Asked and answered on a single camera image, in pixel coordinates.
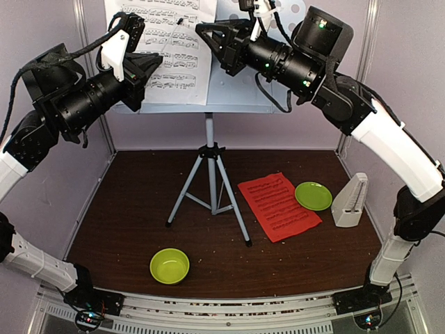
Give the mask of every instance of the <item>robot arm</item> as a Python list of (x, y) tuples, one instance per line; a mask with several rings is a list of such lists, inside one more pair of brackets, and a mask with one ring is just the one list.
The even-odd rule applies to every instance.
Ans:
[[(124, 18), (125, 24), (101, 45), (99, 74), (88, 80), (78, 63), (66, 61), (64, 44), (26, 65), (30, 70), (22, 78), (35, 110), (22, 119), (1, 146), (0, 202), (48, 155), (59, 134), (73, 143), (80, 143), (79, 135), (83, 134), (86, 147), (86, 130), (114, 104), (122, 101), (133, 111), (140, 109), (145, 86), (163, 57), (134, 53), (145, 27), (143, 18), (133, 13), (118, 13), (116, 17)], [(59, 60), (60, 65), (48, 65)], [(0, 262), (51, 283), (64, 293), (66, 302), (77, 308), (102, 313), (104, 307), (107, 314), (120, 313), (123, 295), (94, 289), (87, 268), (57, 260), (31, 245), (1, 213)]]
[(311, 102), (343, 134), (374, 151), (407, 185), (398, 192), (394, 231), (370, 264), (363, 288), (334, 295), (339, 314), (378, 306), (388, 297), (389, 284), (413, 245), (445, 214), (443, 168), (376, 92), (335, 72), (353, 38), (350, 26), (311, 7), (293, 31), (290, 45), (264, 34), (251, 40), (252, 30), (246, 19), (196, 26), (227, 74), (235, 76), (249, 66), (267, 82), (280, 82), (288, 94), (298, 96), (297, 105)]

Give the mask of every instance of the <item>green plate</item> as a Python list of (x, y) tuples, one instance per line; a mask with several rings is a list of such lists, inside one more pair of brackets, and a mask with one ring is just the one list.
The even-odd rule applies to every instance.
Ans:
[(302, 207), (312, 211), (326, 210), (332, 204), (332, 194), (323, 185), (305, 182), (295, 189), (295, 198)]

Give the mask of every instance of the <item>white metronome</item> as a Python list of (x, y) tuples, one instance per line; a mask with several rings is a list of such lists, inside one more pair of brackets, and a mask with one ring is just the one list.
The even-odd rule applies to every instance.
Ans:
[(351, 228), (359, 224), (367, 191), (368, 176), (355, 174), (332, 202), (331, 212), (337, 227)]

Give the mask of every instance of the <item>wooden table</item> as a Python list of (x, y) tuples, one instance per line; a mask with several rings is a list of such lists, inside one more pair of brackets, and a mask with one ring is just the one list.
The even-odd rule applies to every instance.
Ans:
[[(330, 210), (323, 222), (272, 244), (236, 185), (283, 172), (295, 185), (324, 184), (332, 195), (348, 177), (332, 151), (226, 151), (227, 172), (253, 241), (244, 244), (233, 211), (212, 216), (184, 199), (173, 226), (165, 222), (196, 159), (196, 151), (119, 152), (74, 241), (68, 260), (89, 268), (98, 287), (124, 292), (197, 298), (304, 294), (361, 285), (380, 242), (367, 214), (356, 228), (337, 228)], [(207, 168), (191, 193), (207, 200)], [(183, 283), (165, 286), (149, 273), (152, 256), (175, 247), (190, 258)]]

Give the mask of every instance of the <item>green bowl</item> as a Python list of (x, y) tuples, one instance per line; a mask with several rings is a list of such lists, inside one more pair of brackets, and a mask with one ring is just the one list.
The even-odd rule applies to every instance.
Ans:
[(160, 250), (150, 262), (150, 272), (154, 279), (167, 285), (180, 283), (187, 276), (189, 269), (187, 255), (176, 248)]

